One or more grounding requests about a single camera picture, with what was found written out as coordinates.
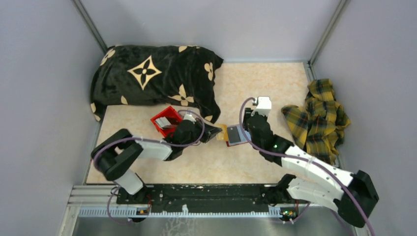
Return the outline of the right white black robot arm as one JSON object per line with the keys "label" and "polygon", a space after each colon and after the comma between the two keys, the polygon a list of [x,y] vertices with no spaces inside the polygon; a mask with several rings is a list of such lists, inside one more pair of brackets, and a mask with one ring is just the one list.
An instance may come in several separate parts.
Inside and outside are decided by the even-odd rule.
{"label": "right white black robot arm", "polygon": [[266,161],[307,177],[307,180],[296,176],[282,178],[277,188],[280,201],[315,203],[335,211],[354,227],[370,226],[369,216],[380,198],[368,173],[348,172],[308,154],[274,134],[268,115],[257,109],[242,108],[238,118],[240,129],[250,135],[249,143]]}

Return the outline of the cards in red bin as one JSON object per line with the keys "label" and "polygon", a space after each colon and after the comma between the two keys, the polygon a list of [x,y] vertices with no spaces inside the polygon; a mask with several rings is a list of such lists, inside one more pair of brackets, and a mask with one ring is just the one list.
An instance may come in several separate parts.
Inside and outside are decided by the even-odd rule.
{"label": "cards in red bin", "polygon": [[159,117],[155,119],[155,123],[161,129],[171,129],[178,125],[178,121],[170,117]]}

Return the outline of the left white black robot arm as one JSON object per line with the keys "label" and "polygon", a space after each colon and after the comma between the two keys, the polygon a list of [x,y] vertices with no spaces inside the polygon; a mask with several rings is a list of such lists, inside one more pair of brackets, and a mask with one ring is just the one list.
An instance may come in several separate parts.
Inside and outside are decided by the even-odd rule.
{"label": "left white black robot arm", "polygon": [[207,143],[222,131],[220,127],[196,121],[182,120],[173,132],[161,140],[134,137],[129,130],[121,129],[91,152],[93,166],[105,177],[128,193],[135,203],[148,196],[144,182],[130,167],[136,159],[154,158],[172,161],[183,150],[197,143]]}

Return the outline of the dark card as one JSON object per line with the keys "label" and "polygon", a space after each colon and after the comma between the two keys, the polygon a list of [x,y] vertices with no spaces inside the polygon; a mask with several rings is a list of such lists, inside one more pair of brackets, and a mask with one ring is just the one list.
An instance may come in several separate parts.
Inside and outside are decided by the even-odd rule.
{"label": "dark card", "polygon": [[235,146],[241,143],[241,138],[239,134],[239,127],[237,125],[227,127],[228,138],[227,142],[229,146]]}

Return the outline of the red plastic bin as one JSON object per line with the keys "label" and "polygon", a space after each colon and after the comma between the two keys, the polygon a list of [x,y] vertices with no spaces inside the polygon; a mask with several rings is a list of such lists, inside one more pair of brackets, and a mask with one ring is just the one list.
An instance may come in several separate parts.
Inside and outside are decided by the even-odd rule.
{"label": "red plastic bin", "polygon": [[172,106],[168,106],[153,116],[150,121],[163,137],[167,137],[175,131],[176,127],[182,121],[182,117]]}

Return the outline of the aluminium frame rail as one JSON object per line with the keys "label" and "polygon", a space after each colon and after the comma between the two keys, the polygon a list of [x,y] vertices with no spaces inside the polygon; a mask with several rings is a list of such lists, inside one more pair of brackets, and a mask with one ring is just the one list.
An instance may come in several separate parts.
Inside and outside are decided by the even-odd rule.
{"label": "aluminium frame rail", "polygon": [[110,185],[74,187],[69,204],[111,207],[146,207],[151,216],[244,216],[278,215],[275,207],[311,202],[331,208],[346,218],[343,209],[354,204],[342,189],[325,190],[317,184],[299,178],[278,184],[155,184],[146,185],[130,195],[125,189]]}

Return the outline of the yellow plaid cloth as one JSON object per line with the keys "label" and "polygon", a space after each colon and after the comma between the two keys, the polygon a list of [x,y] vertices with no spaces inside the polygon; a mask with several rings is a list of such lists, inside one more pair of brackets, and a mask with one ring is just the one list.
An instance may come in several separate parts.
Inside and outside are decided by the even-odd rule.
{"label": "yellow plaid cloth", "polygon": [[330,79],[310,82],[302,106],[281,108],[296,146],[320,160],[334,165],[337,147],[344,142],[344,130],[351,121],[336,100]]}

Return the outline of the gold credit card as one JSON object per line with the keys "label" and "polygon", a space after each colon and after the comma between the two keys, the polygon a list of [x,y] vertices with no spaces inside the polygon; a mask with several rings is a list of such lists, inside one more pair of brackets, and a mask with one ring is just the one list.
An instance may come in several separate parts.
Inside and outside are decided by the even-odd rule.
{"label": "gold credit card", "polygon": [[225,124],[216,124],[217,127],[221,129],[221,131],[216,135],[216,139],[218,141],[225,141],[228,142],[228,132],[227,132],[227,125]]}

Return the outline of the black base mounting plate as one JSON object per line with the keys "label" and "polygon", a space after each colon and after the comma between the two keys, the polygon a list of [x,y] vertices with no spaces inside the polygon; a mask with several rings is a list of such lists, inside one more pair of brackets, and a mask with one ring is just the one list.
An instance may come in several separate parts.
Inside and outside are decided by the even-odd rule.
{"label": "black base mounting plate", "polygon": [[154,184],[135,195],[120,189],[116,202],[144,204],[152,213],[181,212],[183,206],[190,213],[250,213],[297,201],[275,184]]}

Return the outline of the black floral pillow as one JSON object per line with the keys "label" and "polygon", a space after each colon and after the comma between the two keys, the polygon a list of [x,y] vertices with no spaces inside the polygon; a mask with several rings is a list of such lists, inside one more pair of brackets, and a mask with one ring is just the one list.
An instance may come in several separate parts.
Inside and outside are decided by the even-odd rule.
{"label": "black floral pillow", "polygon": [[169,104],[194,107],[215,123],[215,72],[223,59],[200,46],[115,45],[107,49],[90,86],[90,107],[101,121],[108,106]]}

